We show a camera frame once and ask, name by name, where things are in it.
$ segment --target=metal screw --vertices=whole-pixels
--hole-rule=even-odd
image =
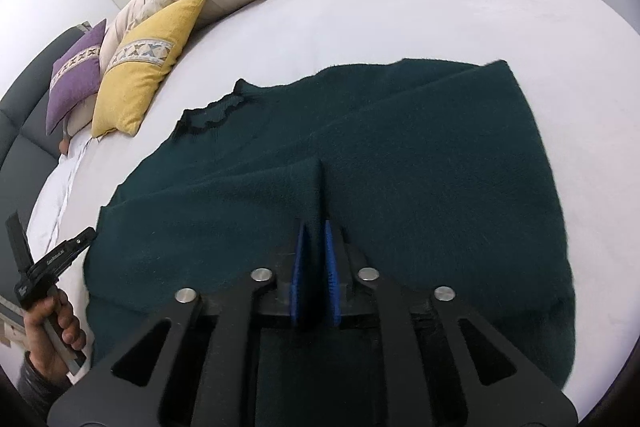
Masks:
[[[453,288],[449,288],[448,286],[439,286],[433,291],[433,296],[438,301],[452,301],[456,296],[456,293],[453,291]]]
[[[380,272],[375,268],[367,266],[365,268],[360,268],[358,277],[360,277],[363,281],[374,281],[378,277],[380,277]]]
[[[255,282],[264,282],[271,279],[273,272],[268,268],[256,268],[251,272],[251,279]]]
[[[175,293],[175,300],[187,304],[187,302],[193,301],[197,296],[196,290],[192,288],[182,288]]]

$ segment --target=gray sleeve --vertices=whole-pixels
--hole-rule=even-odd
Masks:
[[[53,403],[71,387],[71,382],[66,378],[65,383],[56,385],[46,380],[46,378],[33,367],[31,360],[29,360],[29,352],[26,352],[16,387],[25,402],[33,408],[38,416],[46,421],[49,409],[51,409]]]

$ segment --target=geometric pattern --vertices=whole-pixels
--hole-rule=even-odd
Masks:
[[[67,73],[68,71],[75,68],[78,64],[82,64],[85,60],[89,60],[92,57],[99,57],[100,55],[100,44],[96,46],[91,46],[90,48],[86,48],[81,52],[78,52],[73,57],[71,57],[68,61],[62,64],[62,67],[57,71],[56,74],[51,78],[51,84],[49,89],[53,89],[53,86],[56,85],[57,81],[59,81],[60,77]]]
[[[116,51],[109,61],[107,71],[124,62],[149,62],[156,66],[162,66],[174,45],[162,39],[138,39],[126,44]]]

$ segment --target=headboard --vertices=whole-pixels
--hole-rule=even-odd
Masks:
[[[27,226],[44,182],[58,165],[62,125],[50,136],[45,134],[51,70],[84,31],[83,26],[74,26],[62,33],[31,61],[0,100],[0,314],[18,327],[22,318],[4,301],[17,304],[14,286],[18,280],[4,221],[18,210],[22,225]]]

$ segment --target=triangular cutout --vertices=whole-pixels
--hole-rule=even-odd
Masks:
[[[515,375],[516,368],[469,320],[458,321],[482,385]]]
[[[166,336],[171,329],[171,321],[162,321],[154,326],[142,340],[118,360],[111,372],[122,380],[145,387],[151,378],[160,356]]]

